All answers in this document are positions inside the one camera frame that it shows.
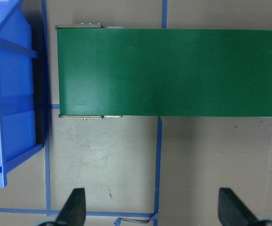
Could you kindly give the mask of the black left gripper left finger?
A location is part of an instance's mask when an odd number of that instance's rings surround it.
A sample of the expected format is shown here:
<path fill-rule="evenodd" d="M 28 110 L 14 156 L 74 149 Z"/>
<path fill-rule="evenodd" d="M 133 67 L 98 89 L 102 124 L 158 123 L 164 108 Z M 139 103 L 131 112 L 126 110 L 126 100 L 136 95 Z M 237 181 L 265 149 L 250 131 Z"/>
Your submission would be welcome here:
<path fill-rule="evenodd" d="M 75 188 L 55 220 L 57 226 L 83 226 L 86 219 L 85 189 Z"/>

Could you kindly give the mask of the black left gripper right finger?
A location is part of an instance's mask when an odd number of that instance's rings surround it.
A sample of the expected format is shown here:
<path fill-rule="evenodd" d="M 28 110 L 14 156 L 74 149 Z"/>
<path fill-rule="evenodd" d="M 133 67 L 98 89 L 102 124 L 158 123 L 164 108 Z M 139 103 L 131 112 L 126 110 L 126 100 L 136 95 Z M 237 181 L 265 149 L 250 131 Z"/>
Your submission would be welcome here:
<path fill-rule="evenodd" d="M 218 196 L 218 218 L 222 226 L 252 226 L 256 216 L 230 188 L 221 187 Z"/>

